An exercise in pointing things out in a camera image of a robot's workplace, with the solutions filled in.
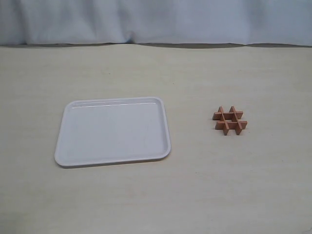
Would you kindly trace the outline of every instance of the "plastic tray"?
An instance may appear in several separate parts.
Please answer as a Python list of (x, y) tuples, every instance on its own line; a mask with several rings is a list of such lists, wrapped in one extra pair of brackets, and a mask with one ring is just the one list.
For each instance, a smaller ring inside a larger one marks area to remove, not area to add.
[(170, 150), (160, 98), (82, 100), (65, 107), (55, 160), (64, 167), (146, 161)]

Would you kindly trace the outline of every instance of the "white fabric backdrop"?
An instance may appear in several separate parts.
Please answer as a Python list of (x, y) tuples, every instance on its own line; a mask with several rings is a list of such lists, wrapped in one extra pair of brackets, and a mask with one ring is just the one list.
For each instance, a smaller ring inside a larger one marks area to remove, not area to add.
[(312, 45), (312, 0), (0, 0), (0, 44)]

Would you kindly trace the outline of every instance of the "rectangular tray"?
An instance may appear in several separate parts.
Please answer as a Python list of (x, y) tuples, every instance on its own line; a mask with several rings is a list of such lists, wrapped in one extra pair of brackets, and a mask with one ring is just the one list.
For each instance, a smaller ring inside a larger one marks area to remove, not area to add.
[(55, 160), (64, 167), (146, 161), (170, 150), (160, 98), (82, 100), (65, 107)]

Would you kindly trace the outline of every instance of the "table surface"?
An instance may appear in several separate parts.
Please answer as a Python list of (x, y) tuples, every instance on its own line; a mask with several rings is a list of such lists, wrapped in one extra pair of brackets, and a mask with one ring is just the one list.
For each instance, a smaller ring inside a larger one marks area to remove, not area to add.
[[(312, 49), (218, 47), (1, 47), (0, 233), (312, 233)], [(165, 103), (167, 158), (54, 162), (67, 103), (140, 96)]]

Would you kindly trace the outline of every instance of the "wooden grid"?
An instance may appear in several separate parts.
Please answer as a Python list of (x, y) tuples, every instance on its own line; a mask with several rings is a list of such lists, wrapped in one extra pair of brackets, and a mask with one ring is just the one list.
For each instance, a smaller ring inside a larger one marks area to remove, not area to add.
[(224, 135), (227, 135), (230, 129), (235, 129), (236, 134), (239, 135), (247, 125), (247, 121), (239, 120), (242, 116), (243, 112), (236, 111), (233, 106), (229, 112), (224, 112), (222, 106), (220, 106), (218, 112), (215, 112), (213, 116), (213, 120), (218, 120), (215, 129), (223, 130)]

